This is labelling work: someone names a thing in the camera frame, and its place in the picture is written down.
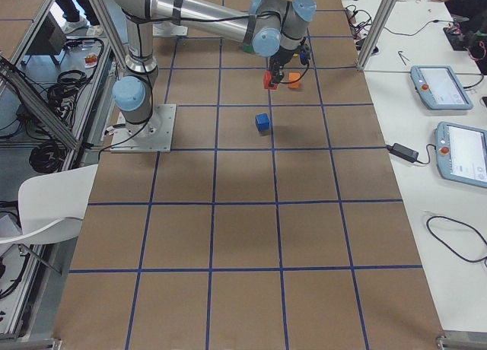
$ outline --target shoe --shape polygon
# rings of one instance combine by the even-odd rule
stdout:
[[[99,37],[103,34],[103,28],[101,25],[92,25],[86,31],[86,37]]]
[[[79,21],[66,21],[61,29],[64,34],[70,34],[79,28],[86,27],[86,24],[88,24],[86,18],[80,16]]]

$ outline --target white desk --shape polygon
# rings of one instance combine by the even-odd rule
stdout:
[[[365,77],[386,143],[398,142],[419,151],[421,161],[428,160],[425,146],[434,143],[434,129],[440,121],[487,129],[487,108],[479,101],[487,95],[487,80],[469,92],[475,104],[472,110],[444,112],[427,110],[406,73],[366,72]],[[460,80],[474,84],[479,79],[462,76]],[[487,189],[442,179],[432,148],[430,151],[431,164],[426,166],[413,166],[392,155],[391,161],[431,294],[443,329],[487,332],[487,268],[458,259],[425,226],[432,212],[471,224],[487,237]],[[487,254],[480,239],[462,227],[435,232],[464,256]]]
[[[375,16],[381,0],[342,0]],[[358,21],[365,20],[363,14]],[[398,1],[386,26],[398,33],[414,33],[427,21],[451,19],[445,5],[431,0]],[[397,142],[419,152],[427,161],[425,146],[434,143],[434,130],[441,121],[487,129],[487,107],[480,98],[487,95],[487,80],[469,91],[475,107],[469,111],[432,111],[420,101],[409,70],[412,65],[451,65],[463,85],[475,84],[479,70],[466,52],[453,51],[443,33],[446,23],[429,24],[413,37],[383,30],[377,42],[380,52],[365,67],[365,77],[374,102],[380,128],[387,144]],[[403,64],[397,52],[410,62]],[[487,333],[487,268],[457,258],[433,238],[425,222],[432,215],[471,224],[487,237],[485,207],[487,189],[441,178],[434,151],[431,163],[416,166],[391,155],[399,189],[428,278],[441,325],[446,331]],[[452,228],[436,221],[435,230],[455,250],[469,258],[487,255],[482,241],[464,227]]]
[[[355,5],[357,9],[367,11],[372,17],[377,13],[381,0],[342,0],[344,6]],[[360,13],[357,21],[363,21],[366,16]],[[451,19],[445,5],[431,0],[398,1],[387,20],[386,27],[396,33],[411,34],[419,30],[428,21]],[[412,37],[391,34],[383,30],[377,42],[379,53],[372,56],[366,71],[380,72],[409,72],[412,65],[450,65],[456,73],[479,74],[475,62],[467,52],[453,51],[444,35],[446,22],[430,23],[424,30]],[[410,61],[403,61],[398,55],[403,55]]]

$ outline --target touchscreen display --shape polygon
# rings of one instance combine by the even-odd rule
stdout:
[[[436,104],[466,104],[447,68],[420,68]]]
[[[487,182],[485,172],[485,136],[481,132],[448,126],[451,173],[459,177]]]

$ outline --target small tool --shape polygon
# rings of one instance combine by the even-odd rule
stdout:
[[[411,62],[410,59],[408,59],[406,56],[403,55],[403,51],[397,51],[397,54],[401,58],[401,61],[403,61],[404,66],[406,66],[406,61],[410,61]]]

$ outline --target green object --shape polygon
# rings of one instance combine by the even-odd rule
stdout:
[[[251,44],[244,44],[242,50],[247,53],[253,53],[253,47]]]

